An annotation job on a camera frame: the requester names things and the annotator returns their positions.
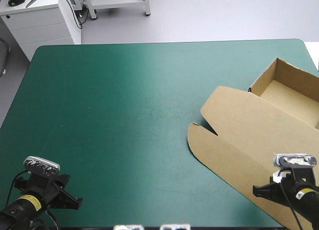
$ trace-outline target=black wire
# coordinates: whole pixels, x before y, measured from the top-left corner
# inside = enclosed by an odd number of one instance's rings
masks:
[[[49,230],[49,227],[47,226],[47,224],[42,219],[36,219],[36,220],[33,220],[33,222],[41,223],[41,225],[44,227],[45,230]]]
[[[70,9],[71,9],[71,11],[72,11],[73,19],[74,19],[74,21],[75,21],[76,26],[77,26],[79,29],[82,29],[82,28],[83,28],[82,23],[80,22],[80,20],[78,19],[78,17],[77,17],[77,16],[75,15],[75,13],[73,12],[73,8],[72,8],[70,2],[69,2],[68,0],[65,0],[65,1],[69,4],[69,7],[70,7]]]
[[[8,48],[10,48],[9,44],[4,39],[0,38],[0,41],[3,42],[6,46],[8,46]]]
[[[86,17],[85,17],[85,19],[84,19],[84,21],[81,23],[81,25],[83,25],[85,22],[86,22],[86,20],[88,19],[88,16],[89,16],[89,9],[88,9],[88,11],[86,12]]]
[[[10,196],[11,196],[11,192],[12,192],[12,188],[13,188],[13,186],[14,186],[14,183],[15,183],[16,179],[17,179],[21,174],[24,174],[24,173],[27,173],[27,172],[28,172],[28,170],[24,170],[24,171],[22,171],[21,173],[18,173],[18,174],[14,177],[14,179],[13,179],[13,181],[12,181],[12,184],[11,184],[11,187],[10,187],[10,190],[9,190],[8,198],[6,199],[5,207],[8,206],[8,203],[9,203],[9,200],[10,200]]]
[[[60,227],[60,224],[59,224],[58,220],[57,220],[56,217],[53,215],[53,213],[50,212],[49,209],[46,211],[46,214],[48,214],[48,216],[52,219],[52,221],[53,221],[54,224],[56,225],[56,229],[57,229],[57,230],[61,230],[61,227]]]
[[[287,203],[288,203],[288,205],[289,205],[291,211],[293,212],[293,215],[294,215],[294,217],[295,217],[295,219],[296,219],[296,221],[297,221],[297,223],[298,223],[298,226],[299,226],[300,230],[304,230],[303,227],[301,226],[301,223],[300,223],[300,221],[299,221],[299,218],[298,218],[297,215],[296,215],[295,210],[293,209],[293,206],[291,205],[291,203],[290,203],[290,201],[289,201],[289,199],[288,199],[288,197],[287,197],[287,195],[286,195],[286,192],[285,192],[285,190],[284,190],[284,187],[283,187],[282,183],[280,182],[279,185],[280,185],[280,187],[281,187],[281,190],[283,191],[283,194],[284,194],[284,196],[285,196],[285,198],[286,198],[286,201],[287,201]]]

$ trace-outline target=cabinet drawer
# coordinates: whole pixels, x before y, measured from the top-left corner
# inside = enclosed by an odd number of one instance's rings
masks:
[[[12,30],[11,33],[20,45],[71,37],[71,34],[65,23],[16,29]]]
[[[22,13],[2,15],[1,17],[9,30],[65,22],[59,8],[40,9]]]
[[[43,45],[60,45],[60,44],[74,44],[72,38],[65,38],[65,39],[53,39],[43,42],[35,42],[35,43],[29,43],[29,44],[22,44],[20,45],[21,49],[25,53],[26,57],[31,61],[32,57],[38,49],[38,47]]]

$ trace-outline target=open cardboard box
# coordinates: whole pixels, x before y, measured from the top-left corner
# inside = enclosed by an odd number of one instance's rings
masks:
[[[276,153],[319,158],[319,78],[277,58],[249,90],[218,87],[201,109],[217,135],[191,124],[190,149],[279,223],[297,230],[288,207],[255,197],[252,186],[269,183],[278,170],[273,164]],[[314,172],[319,176],[319,166]],[[306,219],[299,218],[305,230],[312,230]]]

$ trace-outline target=table surface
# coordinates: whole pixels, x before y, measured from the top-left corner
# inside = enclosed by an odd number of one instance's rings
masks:
[[[217,86],[247,90],[276,57],[318,74],[296,39],[40,47],[0,129],[0,203],[33,155],[84,198],[63,226],[280,226],[187,145]]]

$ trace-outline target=cardboard lid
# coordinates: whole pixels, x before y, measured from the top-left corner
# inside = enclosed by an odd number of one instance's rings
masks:
[[[253,93],[220,86],[201,114],[224,141],[268,171],[276,171],[275,153],[318,156],[319,130]],[[319,176],[319,168],[314,172]]]
[[[238,151],[198,124],[191,124],[188,129],[188,143],[191,151],[206,167],[224,179],[254,204],[263,209],[275,220],[289,229],[298,230],[298,225],[288,207],[253,195],[252,186],[262,186],[269,181],[272,172],[265,169],[249,156]],[[299,214],[305,230],[312,230],[312,225]]]

